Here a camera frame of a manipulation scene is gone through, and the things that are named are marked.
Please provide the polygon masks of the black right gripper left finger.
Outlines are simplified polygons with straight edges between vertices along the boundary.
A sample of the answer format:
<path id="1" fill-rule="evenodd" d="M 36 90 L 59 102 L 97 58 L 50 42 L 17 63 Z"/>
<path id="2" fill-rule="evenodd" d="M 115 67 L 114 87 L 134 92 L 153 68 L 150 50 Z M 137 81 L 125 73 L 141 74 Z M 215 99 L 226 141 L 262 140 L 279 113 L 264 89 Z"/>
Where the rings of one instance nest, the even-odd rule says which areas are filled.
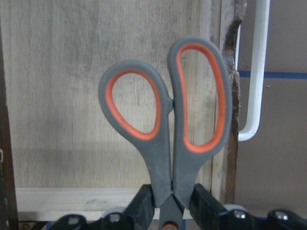
<path id="1" fill-rule="evenodd" d="M 155 204 L 150 184 L 141 186 L 124 211 L 132 230 L 147 230 L 153 220 Z"/>

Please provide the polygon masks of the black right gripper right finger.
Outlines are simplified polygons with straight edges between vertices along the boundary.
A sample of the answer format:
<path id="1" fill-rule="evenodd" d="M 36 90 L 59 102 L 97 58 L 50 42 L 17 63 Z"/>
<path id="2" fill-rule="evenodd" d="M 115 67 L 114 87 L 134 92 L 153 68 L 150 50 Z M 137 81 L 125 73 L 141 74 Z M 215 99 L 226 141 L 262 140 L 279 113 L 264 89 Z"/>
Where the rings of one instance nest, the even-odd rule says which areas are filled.
<path id="1" fill-rule="evenodd" d="M 228 212 L 201 184 L 196 184 L 189 211 L 201 230 L 226 230 Z"/>

